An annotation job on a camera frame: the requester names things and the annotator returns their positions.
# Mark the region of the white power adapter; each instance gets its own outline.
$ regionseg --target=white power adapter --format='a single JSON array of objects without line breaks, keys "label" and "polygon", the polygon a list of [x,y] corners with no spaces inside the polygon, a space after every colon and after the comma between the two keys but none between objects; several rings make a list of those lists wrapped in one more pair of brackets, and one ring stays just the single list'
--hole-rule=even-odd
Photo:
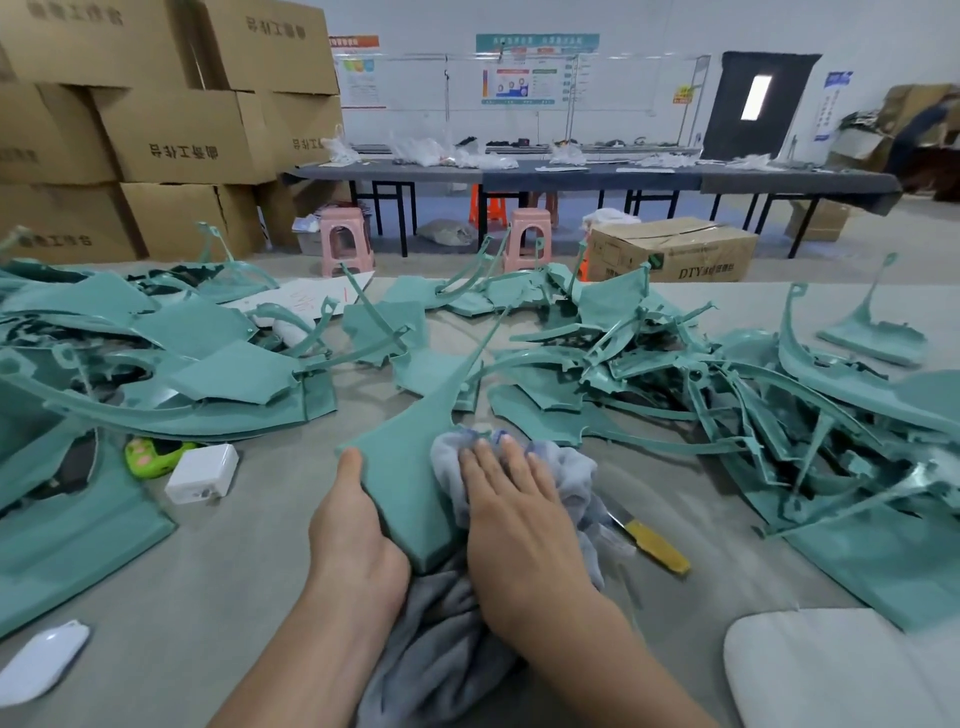
[{"label": "white power adapter", "polygon": [[230,490],[239,459],[230,444],[189,449],[170,473],[163,492],[176,505],[223,497]]}]

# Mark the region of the yellow knife handle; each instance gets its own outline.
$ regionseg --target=yellow knife handle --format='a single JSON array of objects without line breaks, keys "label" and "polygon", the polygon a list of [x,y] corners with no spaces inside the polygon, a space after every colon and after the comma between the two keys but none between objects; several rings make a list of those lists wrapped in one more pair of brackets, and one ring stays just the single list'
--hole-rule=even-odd
[{"label": "yellow knife handle", "polygon": [[690,571],[690,562],[657,531],[639,521],[626,525],[627,533],[634,537],[636,546],[676,574],[683,576]]}]

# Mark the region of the concrete floor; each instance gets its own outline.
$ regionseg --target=concrete floor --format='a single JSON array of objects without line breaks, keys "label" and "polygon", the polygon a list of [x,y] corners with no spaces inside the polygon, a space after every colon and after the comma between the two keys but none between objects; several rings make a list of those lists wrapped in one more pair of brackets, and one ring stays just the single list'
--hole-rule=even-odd
[{"label": "concrete floor", "polygon": [[[723,198],[719,220],[742,225],[748,195]],[[685,193],[679,215],[692,214],[706,219],[712,197]],[[465,198],[418,195],[419,222],[422,225],[433,217],[466,217]],[[608,206],[621,207],[619,196],[608,195]],[[556,236],[567,242],[578,239],[580,219],[596,207],[593,195],[571,195],[561,198],[561,227]],[[790,218],[792,206],[776,202],[771,208],[766,229],[757,245],[747,281],[806,280],[821,283],[859,283],[873,280],[883,258],[891,252],[900,254],[900,260],[885,277],[885,282],[896,283],[954,283],[960,278],[960,206],[934,203],[927,198],[905,197],[887,217],[857,211],[835,243],[804,242],[797,258],[786,259],[790,239],[783,228]],[[656,220],[666,215],[666,203],[644,203],[640,217]],[[411,238],[411,252],[407,258],[392,251],[398,250],[396,208],[383,206],[383,237],[374,236],[376,271],[381,276],[421,275],[445,278],[459,270],[466,262],[458,253],[472,252],[474,248],[451,251]],[[422,252],[436,249],[444,255]],[[554,258],[572,265],[574,257]],[[279,276],[319,275],[318,258],[302,255],[264,254],[265,267]]]}]

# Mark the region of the right hand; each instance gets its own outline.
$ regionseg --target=right hand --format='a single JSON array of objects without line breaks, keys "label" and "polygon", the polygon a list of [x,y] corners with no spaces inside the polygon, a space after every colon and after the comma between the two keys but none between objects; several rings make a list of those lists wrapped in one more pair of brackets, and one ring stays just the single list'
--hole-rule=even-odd
[{"label": "right hand", "polygon": [[470,502],[467,563],[484,621],[529,662],[543,631],[596,598],[549,467],[504,435],[506,472],[486,440],[460,452]]}]

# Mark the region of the green toy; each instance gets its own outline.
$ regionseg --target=green toy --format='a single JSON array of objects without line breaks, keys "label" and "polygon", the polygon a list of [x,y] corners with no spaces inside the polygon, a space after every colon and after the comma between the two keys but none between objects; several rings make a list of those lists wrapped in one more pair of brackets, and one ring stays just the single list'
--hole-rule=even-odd
[{"label": "green toy", "polygon": [[134,477],[151,480],[171,473],[183,454],[197,447],[197,443],[184,443],[180,440],[134,437],[124,446],[123,454]]}]

